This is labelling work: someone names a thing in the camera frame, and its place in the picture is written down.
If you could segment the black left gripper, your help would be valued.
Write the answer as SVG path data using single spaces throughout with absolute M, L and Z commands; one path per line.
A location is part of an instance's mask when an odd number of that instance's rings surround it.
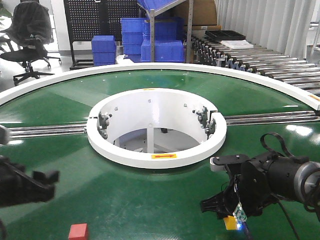
M 0 157 L 0 206 L 9 207 L 26 203 L 47 202 L 55 196 L 55 183 L 60 172 L 33 171 L 25 173 L 23 164 L 13 163 L 6 156 Z

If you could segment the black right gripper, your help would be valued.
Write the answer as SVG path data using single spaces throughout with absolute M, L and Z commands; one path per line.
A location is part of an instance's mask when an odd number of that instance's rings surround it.
M 283 196 L 269 179 L 269 167 L 282 156 L 277 151 L 267 151 L 253 158 L 245 154 L 211 157 L 211 170 L 215 172 L 218 167 L 223 167 L 229 176 L 229 184 L 225 190 L 201 200 L 201 212 L 215 212 L 219 218 L 224 218 L 232 216 L 241 204 L 247 217 L 260 216 L 263 208 Z

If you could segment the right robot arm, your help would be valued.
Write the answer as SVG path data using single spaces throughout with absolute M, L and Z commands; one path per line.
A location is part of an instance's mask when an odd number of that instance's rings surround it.
M 241 205 L 247 217 L 256 217 L 265 207 L 286 200 L 302 203 L 306 211 L 320 214 L 320 164 L 308 157 L 268 151 L 253 158 L 244 154 L 214 156 L 210 164 L 212 170 L 226 170 L 229 184 L 200 202 L 202 212 L 215 212 L 222 219 L 233 215 Z

